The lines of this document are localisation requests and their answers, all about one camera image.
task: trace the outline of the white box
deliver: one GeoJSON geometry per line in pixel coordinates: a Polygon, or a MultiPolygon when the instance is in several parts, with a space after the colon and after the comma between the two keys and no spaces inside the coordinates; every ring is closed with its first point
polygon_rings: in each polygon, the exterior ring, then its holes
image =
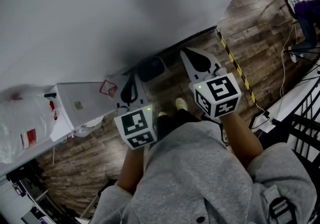
{"type": "Polygon", "coordinates": [[[73,132],[87,122],[114,111],[112,99],[99,92],[102,82],[58,83],[49,93],[57,120],[50,135],[53,141],[73,132]]]}
{"type": "Polygon", "coordinates": [[[194,101],[211,119],[237,110],[241,91],[232,73],[193,85],[194,101]]]}
{"type": "Polygon", "coordinates": [[[132,150],[157,141],[157,123],[152,105],[117,116],[114,121],[121,138],[132,150]]]}

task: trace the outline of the sneaker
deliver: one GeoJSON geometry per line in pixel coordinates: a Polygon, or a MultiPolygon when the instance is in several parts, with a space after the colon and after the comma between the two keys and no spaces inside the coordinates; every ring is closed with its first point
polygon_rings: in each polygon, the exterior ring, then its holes
{"type": "Polygon", "coordinates": [[[161,116],[167,116],[168,114],[166,112],[163,112],[161,111],[159,114],[158,114],[158,117],[161,117],[161,116]]]}
{"type": "MultiPolygon", "coordinates": [[[[288,46],[288,51],[292,50],[292,46],[288,46]]],[[[293,63],[297,63],[297,56],[290,53],[290,59],[293,63]]]]}
{"type": "Polygon", "coordinates": [[[177,110],[188,111],[188,104],[183,98],[177,98],[175,100],[175,107],[177,110]]]}

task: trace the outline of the sticker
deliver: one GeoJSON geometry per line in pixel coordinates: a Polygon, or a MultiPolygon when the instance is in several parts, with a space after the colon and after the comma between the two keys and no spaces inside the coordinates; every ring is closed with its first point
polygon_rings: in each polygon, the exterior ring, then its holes
{"type": "Polygon", "coordinates": [[[237,102],[238,102],[238,98],[233,98],[229,101],[216,105],[214,116],[219,117],[221,115],[234,111],[237,106],[237,102]]]}
{"type": "Polygon", "coordinates": [[[206,83],[215,101],[224,100],[237,94],[237,90],[227,76],[206,83]]]}
{"type": "Polygon", "coordinates": [[[84,108],[80,101],[74,101],[73,103],[74,103],[76,110],[82,110],[84,108]]]}
{"type": "Polygon", "coordinates": [[[206,112],[209,116],[211,114],[211,103],[203,97],[200,92],[195,90],[195,102],[206,112]]]}
{"type": "Polygon", "coordinates": [[[124,134],[130,135],[148,128],[142,109],[121,117],[124,134]]]}
{"type": "Polygon", "coordinates": [[[136,149],[143,145],[155,142],[154,138],[152,137],[150,131],[134,136],[132,138],[128,138],[128,142],[131,144],[131,146],[136,149]]]}

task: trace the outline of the white wall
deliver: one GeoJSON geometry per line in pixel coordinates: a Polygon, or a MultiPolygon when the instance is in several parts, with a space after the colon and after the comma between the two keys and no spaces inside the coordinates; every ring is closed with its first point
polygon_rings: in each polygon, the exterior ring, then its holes
{"type": "Polygon", "coordinates": [[[214,26],[231,0],[0,0],[0,91],[102,81],[214,26]]]}
{"type": "Polygon", "coordinates": [[[21,197],[17,194],[11,181],[0,185],[0,213],[9,224],[24,224],[21,218],[33,205],[27,195],[21,197]]]}

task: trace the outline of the gray hoodie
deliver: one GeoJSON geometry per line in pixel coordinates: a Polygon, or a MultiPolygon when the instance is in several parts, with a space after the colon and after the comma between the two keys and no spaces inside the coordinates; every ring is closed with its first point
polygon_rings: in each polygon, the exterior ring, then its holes
{"type": "Polygon", "coordinates": [[[202,121],[182,125],[149,153],[134,196],[108,187],[90,224],[277,223],[269,208],[274,194],[286,197],[297,223],[305,224],[316,203],[315,186],[285,143],[246,170],[221,141],[219,127],[202,121]]]}

